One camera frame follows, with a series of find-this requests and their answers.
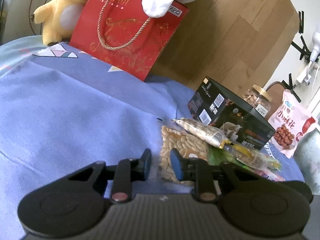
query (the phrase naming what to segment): pink snack bag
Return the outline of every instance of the pink snack bag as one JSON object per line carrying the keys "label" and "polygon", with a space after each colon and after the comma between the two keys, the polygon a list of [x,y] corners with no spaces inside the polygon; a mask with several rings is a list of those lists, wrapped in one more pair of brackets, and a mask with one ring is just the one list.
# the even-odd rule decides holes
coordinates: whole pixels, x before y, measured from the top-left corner
{"label": "pink snack bag", "polygon": [[282,105],[268,121],[276,129],[270,142],[288,158],[293,156],[300,139],[313,131],[318,123],[289,90],[283,92]]}

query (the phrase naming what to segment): blue blanket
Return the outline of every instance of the blue blanket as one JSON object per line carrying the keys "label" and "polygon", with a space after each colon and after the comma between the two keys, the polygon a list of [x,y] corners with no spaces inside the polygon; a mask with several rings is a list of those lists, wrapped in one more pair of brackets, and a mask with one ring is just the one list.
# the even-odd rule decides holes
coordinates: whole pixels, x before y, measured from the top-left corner
{"label": "blue blanket", "polygon": [[[193,90],[151,75],[141,82],[67,44],[43,49],[39,37],[31,39],[0,47],[0,213],[7,214],[1,240],[24,235],[16,211],[25,194],[97,160],[113,165],[150,148],[149,179],[135,182],[133,193],[190,190],[157,175],[157,118],[191,117]],[[285,179],[303,180],[293,159],[271,151]]]}

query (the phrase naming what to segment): plastic jar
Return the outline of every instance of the plastic jar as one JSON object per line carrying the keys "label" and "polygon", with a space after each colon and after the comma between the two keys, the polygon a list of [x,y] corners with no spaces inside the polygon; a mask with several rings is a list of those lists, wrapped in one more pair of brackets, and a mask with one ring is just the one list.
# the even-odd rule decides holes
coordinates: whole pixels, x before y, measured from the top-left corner
{"label": "plastic jar", "polygon": [[271,110],[271,96],[261,87],[253,85],[242,96],[242,99],[255,108],[263,117]]}

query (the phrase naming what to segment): twisted rope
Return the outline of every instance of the twisted rope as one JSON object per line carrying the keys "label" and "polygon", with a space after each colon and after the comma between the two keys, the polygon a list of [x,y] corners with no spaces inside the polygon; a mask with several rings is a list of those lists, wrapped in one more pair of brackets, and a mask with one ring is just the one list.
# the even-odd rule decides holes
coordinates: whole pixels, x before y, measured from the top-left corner
{"label": "twisted rope", "polygon": [[145,22],[144,24],[141,26],[141,28],[138,30],[138,32],[136,33],[136,35],[134,35],[134,37],[129,41],[127,42],[126,44],[122,45],[122,46],[119,46],[119,47],[109,47],[106,45],[104,39],[103,39],[103,35],[101,34],[101,28],[100,28],[100,25],[101,25],[101,20],[102,20],[102,15],[103,15],[103,11],[104,9],[106,8],[108,2],[110,0],[106,0],[104,6],[102,7],[101,11],[100,11],[100,15],[99,15],[99,20],[98,20],[98,38],[99,38],[99,41],[101,43],[101,45],[105,48],[105,49],[109,49],[109,50],[116,50],[116,49],[122,49],[128,45],[130,45],[138,36],[139,34],[143,31],[144,27],[148,24],[148,22],[150,22],[151,18],[149,17]]}

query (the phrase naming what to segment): red box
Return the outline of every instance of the red box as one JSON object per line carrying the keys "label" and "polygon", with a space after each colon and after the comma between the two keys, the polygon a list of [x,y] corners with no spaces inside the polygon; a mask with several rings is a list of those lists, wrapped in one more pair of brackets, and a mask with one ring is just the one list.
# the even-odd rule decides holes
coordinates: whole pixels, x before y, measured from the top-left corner
{"label": "red box", "polygon": [[[97,32],[99,14],[105,1],[88,0],[70,45],[144,81],[189,9],[174,1],[163,17],[151,19],[133,43],[122,49],[108,50],[100,44]],[[148,19],[141,1],[109,1],[101,21],[103,38],[108,46],[117,47],[130,41]]]}

